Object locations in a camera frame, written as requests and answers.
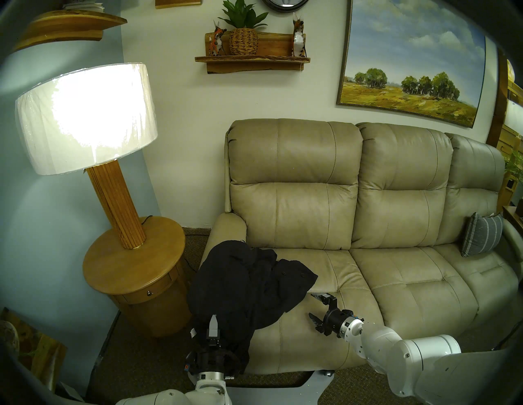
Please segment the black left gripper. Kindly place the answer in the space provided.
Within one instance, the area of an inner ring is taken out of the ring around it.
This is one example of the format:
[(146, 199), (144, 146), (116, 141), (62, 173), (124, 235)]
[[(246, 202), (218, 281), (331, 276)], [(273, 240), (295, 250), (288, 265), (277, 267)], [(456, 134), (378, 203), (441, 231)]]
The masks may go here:
[(195, 338), (197, 331), (192, 328), (190, 331), (193, 339), (193, 350), (190, 352), (190, 372), (235, 372), (235, 354), (222, 347), (220, 344), (220, 330), (216, 315), (212, 315), (208, 325), (208, 341)]

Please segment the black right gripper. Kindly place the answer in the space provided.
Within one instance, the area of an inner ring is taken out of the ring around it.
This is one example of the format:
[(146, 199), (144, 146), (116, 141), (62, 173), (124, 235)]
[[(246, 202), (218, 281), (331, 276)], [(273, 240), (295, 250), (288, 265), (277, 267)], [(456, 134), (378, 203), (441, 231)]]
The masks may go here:
[(330, 293), (311, 293), (311, 296), (322, 302), (328, 307), (328, 311), (319, 318), (312, 313), (308, 313), (316, 331), (324, 331), (325, 336), (335, 333), (338, 338), (344, 338), (348, 326), (354, 320), (354, 313), (349, 309), (338, 309), (337, 298)]

